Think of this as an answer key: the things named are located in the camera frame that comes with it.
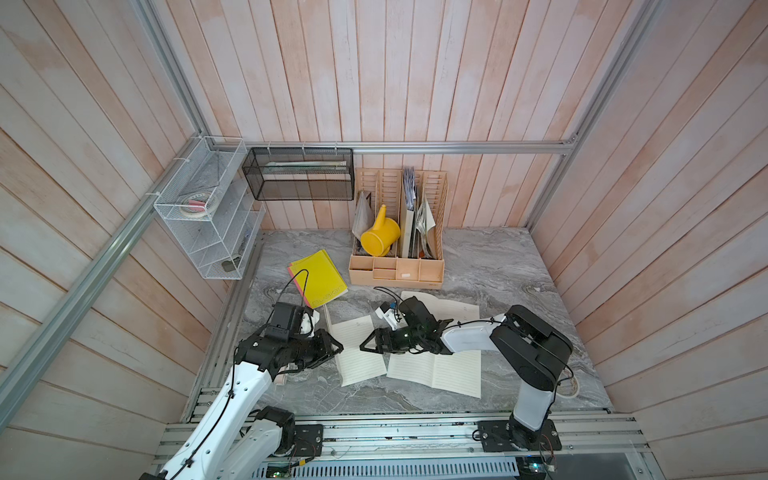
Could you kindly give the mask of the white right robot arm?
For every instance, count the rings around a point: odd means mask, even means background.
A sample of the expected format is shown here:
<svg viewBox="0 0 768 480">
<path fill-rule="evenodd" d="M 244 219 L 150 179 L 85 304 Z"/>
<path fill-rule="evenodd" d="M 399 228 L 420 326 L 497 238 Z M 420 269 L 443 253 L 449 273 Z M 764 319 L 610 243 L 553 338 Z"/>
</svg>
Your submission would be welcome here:
<svg viewBox="0 0 768 480">
<path fill-rule="evenodd" d="M 518 400 L 510 417 L 514 433 L 538 434 L 548 419 L 560 382 L 569 368 L 572 342 L 523 305 L 486 319 L 439 320 L 427 306 L 412 296 L 393 309 L 403 327 L 373 330 L 359 345 L 376 354 L 430 353 L 452 355 L 464 351 L 497 351 L 522 380 Z"/>
</svg>

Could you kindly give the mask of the cream lined notebook with holes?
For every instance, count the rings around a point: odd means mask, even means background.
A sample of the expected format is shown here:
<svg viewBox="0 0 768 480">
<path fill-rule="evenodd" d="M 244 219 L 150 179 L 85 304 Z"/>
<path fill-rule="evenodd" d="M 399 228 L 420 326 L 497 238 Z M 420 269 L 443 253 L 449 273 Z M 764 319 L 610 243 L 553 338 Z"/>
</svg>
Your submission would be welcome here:
<svg viewBox="0 0 768 480">
<path fill-rule="evenodd" d="M 387 377 L 480 398 L 481 352 L 472 350 L 452 355 L 432 353 L 391 355 Z"/>
</svg>

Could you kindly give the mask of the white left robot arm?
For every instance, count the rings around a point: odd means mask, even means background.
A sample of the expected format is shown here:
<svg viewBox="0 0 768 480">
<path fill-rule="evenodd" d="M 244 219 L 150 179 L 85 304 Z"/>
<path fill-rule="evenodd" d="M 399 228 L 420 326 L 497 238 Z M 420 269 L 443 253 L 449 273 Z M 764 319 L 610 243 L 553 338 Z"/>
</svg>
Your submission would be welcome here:
<svg viewBox="0 0 768 480">
<path fill-rule="evenodd" d="M 218 396 L 176 454 L 143 479 L 245 479 L 275 453 L 294 448 L 295 416 L 276 407 L 256 414 L 245 438 L 241 429 L 279 374 L 315 368 L 343 351 L 317 327 L 320 314 L 304 305 L 278 302 L 265 325 L 234 350 L 230 373 Z"/>
</svg>

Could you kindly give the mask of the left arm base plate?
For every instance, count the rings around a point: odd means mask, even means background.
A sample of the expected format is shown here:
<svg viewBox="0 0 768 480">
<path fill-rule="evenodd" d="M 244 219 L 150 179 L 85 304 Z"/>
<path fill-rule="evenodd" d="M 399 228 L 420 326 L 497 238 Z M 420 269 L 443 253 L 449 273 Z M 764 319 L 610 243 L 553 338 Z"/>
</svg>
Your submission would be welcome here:
<svg viewBox="0 0 768 480">
<path fill-rule="evenodd" d="M 322 454 L 324 426 L 293 425 L 283 430 L 280 449 L 288 456 L 315 458 Z"/>
</svg>

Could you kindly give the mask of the cream notebook orange cover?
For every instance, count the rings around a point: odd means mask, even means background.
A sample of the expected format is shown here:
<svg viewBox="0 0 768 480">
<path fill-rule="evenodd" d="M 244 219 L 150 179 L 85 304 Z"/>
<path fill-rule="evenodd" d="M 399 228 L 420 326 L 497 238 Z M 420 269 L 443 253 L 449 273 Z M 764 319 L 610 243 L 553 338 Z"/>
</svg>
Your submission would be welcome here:
<svg viewBox="0 0 768 480">
<path fill-rule="evenodd" d="M 370 315 L 334 322 L 327 306 L 323 306 L 323 313 L 326 317 L 327 330 L 335 340 L 343 345 L 343 351 L 334 357 L 342 387 L 387 373 L 383 356 L 360 350 L 360 344 L 374 329 Z"/>
</svg>

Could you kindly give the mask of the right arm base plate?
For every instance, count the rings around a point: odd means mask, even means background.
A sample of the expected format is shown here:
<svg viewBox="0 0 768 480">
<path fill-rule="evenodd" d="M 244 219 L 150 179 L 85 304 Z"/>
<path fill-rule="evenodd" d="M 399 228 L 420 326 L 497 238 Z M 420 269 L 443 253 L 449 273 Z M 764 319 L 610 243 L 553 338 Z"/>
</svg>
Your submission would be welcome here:
<svg viewBox="0 0 768 480">
<path fill-rule="evenodd" d="M 486 453 L 557 452 L 562 449 L 559 433 L 551 419 L 545 419 L 536 431 L 529 431 L 513 420 L 480 421 L 473 438 L 481 443 Z"/>
</svg>

